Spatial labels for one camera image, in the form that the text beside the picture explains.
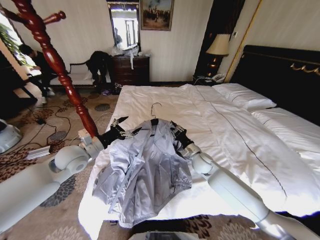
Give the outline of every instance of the clothes hanger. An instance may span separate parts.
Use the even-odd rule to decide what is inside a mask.
[[[157,116],[152,113],[152,112],[153,112],[153,109],[154,109],[154,105],[156,105],[156,104],[160,104],[160,106],[162,107],[162,104],[161,104],[160,102],[155,102],[154,104],[152,104],[152,106],[151,106],[151,113],[150,113],[151,116],[153,117],[153,119],[151,119],[151,125],[152,125],[152,126],[158,125],[158,123],[159,123],[159,119],[157,118]]]

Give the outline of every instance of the framed painting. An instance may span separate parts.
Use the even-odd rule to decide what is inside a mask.
[[[141,0],[141,30],[170,31],[174,0]]]

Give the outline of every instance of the lamp base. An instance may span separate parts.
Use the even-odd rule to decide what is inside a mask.
[[[214,55],[211,61],[207,64],[207,77],[213,77],[218,73],[222,58],[222,55]]]

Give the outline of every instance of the floor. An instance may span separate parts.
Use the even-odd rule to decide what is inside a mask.
[[[37,98],[40,91],[31,83],[26,88]],[[82,102],[95,120],[99,133],[103,133],[111,119],[118,96],[103,96],[92,89],[79,89]],[[26,97],[20,90],[16,92]],[[39,125],[42,118],[46,124]],[[46,105],[38,101],[30,109],[25,109],[14,118],[7,120],[18,127],[22,140],[8,152],[0,155],[0,182],[13,176],[30,165],[41,163],[48,156],[26,160],[28,151],[51,145],[53,153],[70,144],[79,144],[78,130],[83,129],[79,116],[63,90],[48,98]],[[86,232],[78,221],[78,207],[86,188],[91,166],[65,181],[59,190],[35,210],[21,219],[8,231],[0,234],[0,240],[87,240]],[[180,231],[197,233],[208,240],[270,240],[255,225],[239,216],[199,215],[187,219],[170,221],[145,221],[133,229],[120,227],[116,222],[105,221],[101,227],[99,240],[127,240],[132,234],[146,231]]]

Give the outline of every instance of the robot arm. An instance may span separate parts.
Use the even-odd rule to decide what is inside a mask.
[[[119,126],[127,118],[114,119],[110,130],[98,137],[91,138],[86,130],[80,130],[79,146],[63,147],[45,162],[32,165],[0,183],[0,233],[54,194],[64,181],[85,169],[114,140],[133,138],[140,128],[127,132]]]
[[[193,169],[202,174],[210,187],[218,193],[240,215],[252,220],[267,234],[281,240],[320,240],[299,221],[274,213],[266,207],[261,197],[248,185],[217,164],[208,154],[186,136],[186,130],[171,122],[175,140],[181,142],[183,157],[189,157]]]

